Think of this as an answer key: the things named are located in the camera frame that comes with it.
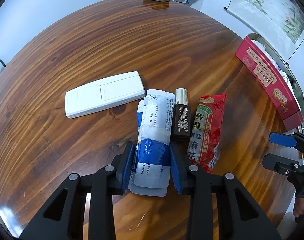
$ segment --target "red snack package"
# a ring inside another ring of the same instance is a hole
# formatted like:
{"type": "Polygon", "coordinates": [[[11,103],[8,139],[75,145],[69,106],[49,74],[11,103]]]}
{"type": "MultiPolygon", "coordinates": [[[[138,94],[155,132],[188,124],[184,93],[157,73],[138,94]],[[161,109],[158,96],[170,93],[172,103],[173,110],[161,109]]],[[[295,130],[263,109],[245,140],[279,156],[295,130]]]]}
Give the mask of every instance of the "red snack package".
{"type": "Polygon", "coordinates": [[[210,173],[219,159],[217,149],[225,98],[226,94],[201,96],[190,137],[188,156],[191,162],[210,173]]]}

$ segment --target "white remote control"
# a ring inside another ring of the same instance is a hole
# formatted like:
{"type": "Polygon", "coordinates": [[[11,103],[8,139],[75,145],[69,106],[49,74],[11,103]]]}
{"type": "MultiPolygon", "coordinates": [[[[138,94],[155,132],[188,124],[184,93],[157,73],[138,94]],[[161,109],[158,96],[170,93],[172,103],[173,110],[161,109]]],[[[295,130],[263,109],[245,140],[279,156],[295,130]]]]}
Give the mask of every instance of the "white remote control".
{"type": "Polygon", "coordinates": [[[123,105],[145,96],[137,71],[99,79],[65,93],[65,114],[75,118],[123,105]]]}

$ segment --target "wood grain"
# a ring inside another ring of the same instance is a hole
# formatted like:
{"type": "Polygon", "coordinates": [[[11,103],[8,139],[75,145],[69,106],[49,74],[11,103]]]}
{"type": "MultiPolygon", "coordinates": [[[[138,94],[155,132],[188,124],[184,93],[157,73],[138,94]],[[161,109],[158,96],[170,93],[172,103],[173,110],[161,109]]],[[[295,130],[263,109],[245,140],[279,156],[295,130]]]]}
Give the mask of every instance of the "wood grain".
{"type": "MultiPolygon", "coordinates": [[[[227,93],[214,173],[233,172],[278,224],[294,188],[261,160],[267,153],[298,154],[267,141],[271,131],[285,128],[235,56],[240,43],[188,6],[149,0],[105,0],[37,35],[0,75],[0,211],[12,233],[69,173],[94,173],[122,153],[126,141],[136,141],[137,101],[76,119],[64,111],[66,91],[135,70],[145,89],[188,89],[193,112],[201,95],[227,93]]],[[[183,239],[188,202],[172,185],[164,198],[127,194],[114,205],[117,238],[183,239]]],[[[214,224],[217,232],[216,213],[214,224]]]]}

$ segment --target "gold bottle cap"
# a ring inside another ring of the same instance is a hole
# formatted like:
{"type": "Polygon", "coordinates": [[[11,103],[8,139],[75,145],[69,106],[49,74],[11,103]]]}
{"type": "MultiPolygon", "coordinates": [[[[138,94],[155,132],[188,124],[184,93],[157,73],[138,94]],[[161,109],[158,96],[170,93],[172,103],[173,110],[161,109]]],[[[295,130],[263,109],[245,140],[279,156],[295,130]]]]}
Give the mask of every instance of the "gold bottle cap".
{"type": "Polygon", "coordinates": [[[175,104],[188,105],[188,91],[185,88],[178,88],[175,90],[175,104]]]}

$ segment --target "box label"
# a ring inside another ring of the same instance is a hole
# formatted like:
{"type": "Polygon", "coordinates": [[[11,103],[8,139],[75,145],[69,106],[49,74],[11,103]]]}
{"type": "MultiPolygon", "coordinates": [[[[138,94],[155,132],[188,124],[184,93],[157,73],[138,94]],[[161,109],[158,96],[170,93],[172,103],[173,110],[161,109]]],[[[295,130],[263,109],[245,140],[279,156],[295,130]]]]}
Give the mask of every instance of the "box label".
{"type": "Polygon", "coordinates": [[[271,83],[274,84],[278,80],[266,63],[263,62],[263,60],[251,49],[251,47],[248,48],[247,54],[252,57],[255,62],[257,62],[257,66],[254,68],[253,72],[262,81],[265,87],[271,83]]]}

